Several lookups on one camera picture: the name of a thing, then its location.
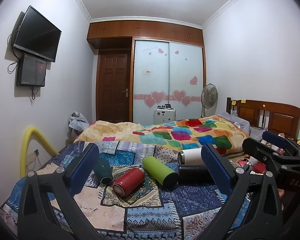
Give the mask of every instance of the blue gripper pad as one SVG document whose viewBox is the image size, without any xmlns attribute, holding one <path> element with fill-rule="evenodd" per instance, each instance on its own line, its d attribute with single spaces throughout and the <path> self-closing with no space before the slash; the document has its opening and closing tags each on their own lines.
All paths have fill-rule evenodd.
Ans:
<svg viewBox="0 0 300 240">
<path fill-rule="evenodd" d="M 98 146 L 94 143 L 89 143 L 84 151 L 69 163 L 65 175 L 65 182 L 71 196 L 81 192 L 98 158 Z"/>
<path fill-rule="evenodd" d="M 283 137 L 280 137 L 272 132 L 264 131 L 262 134 L 263 140 L 274 144 L 278 148 L 285 149 L 287 147 L 286 139 Z"/>
<path fill-rule="evenodd" d="M 232 193 L 233 182 L 235 179 L 234 167 L 227 158 L 221 157 L 210 143 L 202 146 L 201 158 L 207 166 L 219 191 L 229 197 Z"/>
</svg>

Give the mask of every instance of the wall-mounted tv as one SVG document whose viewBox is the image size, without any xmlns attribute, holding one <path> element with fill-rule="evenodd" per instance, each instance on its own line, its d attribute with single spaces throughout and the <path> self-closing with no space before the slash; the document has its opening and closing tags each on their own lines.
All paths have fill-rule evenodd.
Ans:
<svg viewBox="0 0 300 240">
<path fill-rule="evenodd" d="M 55 62 L 61 31 L 31 5 L 19 26 L 14 47 Z"/>
</svg>

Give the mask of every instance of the gray pillow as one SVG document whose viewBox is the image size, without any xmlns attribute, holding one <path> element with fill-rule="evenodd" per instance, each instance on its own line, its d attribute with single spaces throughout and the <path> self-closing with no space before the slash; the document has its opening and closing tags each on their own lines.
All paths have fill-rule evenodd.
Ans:
<svg viewBox="0 0 300 240">
<path fill-rule="evenodd" d="M 267 129 L 262 129 L 262 128 L 257 128 L 257 127 L 250 127 L 250 137 L 252 139 L 255 139 L 257 141 L 261 141 L 262 140 L 262 134 L 264 131 L 266 131 Z"/>
<path fill-rule="evenodd" d="M 223 112 L 222 114 L 218 114 L 218 116 L 227 119 L 231 123 L 233 123 L 236 127 L 239 129 L 245 131 L 247 134 L 250 133 L 250 123 L 247 120 L 244 120 L 236 114 L 236 112 L 233 112 L 233 114 L 229 114 L 227 112 Z"/>
</svg>

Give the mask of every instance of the sliding wardrobe door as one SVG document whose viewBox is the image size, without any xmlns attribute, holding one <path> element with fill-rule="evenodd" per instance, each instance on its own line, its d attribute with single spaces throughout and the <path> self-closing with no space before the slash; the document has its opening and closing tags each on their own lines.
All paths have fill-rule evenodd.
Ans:
<svg viewBox="0 0 300 240">
<path fill-rule="evenodd" d="M 170 42 L 170 104 L 176 120 L 199 118 L 202 104 L 202 48 Z"/>
<path fill-rule="evenodd" d="M 154 109 L 168 103 L 169 43 L 136 40 L 133 122 L 153 124 Z"/>
</svg>

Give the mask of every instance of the blanket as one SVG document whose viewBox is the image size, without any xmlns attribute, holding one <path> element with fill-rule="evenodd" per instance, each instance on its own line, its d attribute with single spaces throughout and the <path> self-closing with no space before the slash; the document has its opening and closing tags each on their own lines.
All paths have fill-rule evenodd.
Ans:
<svg viewBox="0 0 300 240">
<path fill-rule="evenodd" d="M 139 167 L 142 158 L 147 155 L 161 159 L 172 169 L 177 167 L 175 161 L 178 152 L 171 149 L 124 141 L 96 144 L 100 157 L 106 158 L 111 164 L 114 179 L 133 167 Z M 37 173 L 52 173 L 59 166 L 66 167 L 87 145 L 83 141 L 69 145 Z M 2 208 L 16 224 L 24 181 L 25 178 L 22 178 L 16 183 Z M 163 189 L 148 172 L 144 183 L 126 198 L 120 198 L 111 186 L 97 184 L 97 181 L 92 171 L 82 191 L 74 199 L 105 239 L 194 240 L 207 228 L 226 200 L 226 196 L 213 184 L 177 185 L 173 189 Z M 60 226 L 71 232 L 54 195 L 48 195 Z M 249 203 L 246 198 L 232 228 L 240 226 Z"/>
<path fill-rule="evenodd" d="M 211 143 L 221 155 L 225 155 L 241 152 L 242 142 L 248 137 L 228 120 L 213 115 L 156 125 L 97 121 L 84 130 L 76 141 L 129 141 L 176 151 L 200 148 Z"/>
</svg>

